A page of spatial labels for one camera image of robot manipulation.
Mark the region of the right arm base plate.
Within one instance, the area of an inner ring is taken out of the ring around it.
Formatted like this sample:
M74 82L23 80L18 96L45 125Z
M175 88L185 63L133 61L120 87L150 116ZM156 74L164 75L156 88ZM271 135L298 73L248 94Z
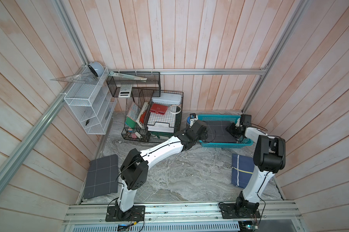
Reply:
M258 211L259 203L241 203L241 204L226 204L220 202L218 207L221 211L223 219L239 219L239 218L260 218L261 214Z

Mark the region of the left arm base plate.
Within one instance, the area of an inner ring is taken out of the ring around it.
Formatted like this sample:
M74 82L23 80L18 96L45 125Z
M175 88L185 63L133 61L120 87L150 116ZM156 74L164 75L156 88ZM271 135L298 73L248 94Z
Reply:
M106 222L117 221L136 221L140 222L144 220L145 206L133 206L126 212L123 212L118 205L109 206L107 208Z

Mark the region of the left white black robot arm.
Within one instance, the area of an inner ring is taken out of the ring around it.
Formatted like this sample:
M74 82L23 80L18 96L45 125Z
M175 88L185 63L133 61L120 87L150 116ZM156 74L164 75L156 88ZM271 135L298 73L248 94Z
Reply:
M155 147L141 151L132 149L121 165L118 175L121 186L116 205L120 211L125 213L134 206L137 189L146 182L148 171L153 166L171 155L191 149L198 141L208 138L207 131L207 123L197 120L188 129L178 131Z

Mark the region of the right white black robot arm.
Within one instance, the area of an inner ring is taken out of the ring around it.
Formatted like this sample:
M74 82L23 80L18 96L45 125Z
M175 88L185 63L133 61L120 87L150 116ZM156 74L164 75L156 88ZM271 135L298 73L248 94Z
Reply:
M239 125L232 124L227 128L237 138L248 138L256 143L253 163L254 170L251 179L243 191L236 198L233 206L234 214L239 218L254 215L262 200L261 194L268 181L279 171L284 169L286 163L286 141L279 137L268 135L252 126L251 115L242 114Z

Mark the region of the dark grey checked pillowcase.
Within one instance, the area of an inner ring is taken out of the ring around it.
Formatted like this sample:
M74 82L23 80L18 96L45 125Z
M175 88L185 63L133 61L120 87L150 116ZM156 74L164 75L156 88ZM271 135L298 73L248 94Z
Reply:
M227 131L235 123L230 121L206 121L208 125L206 143L237 143L238 140Z

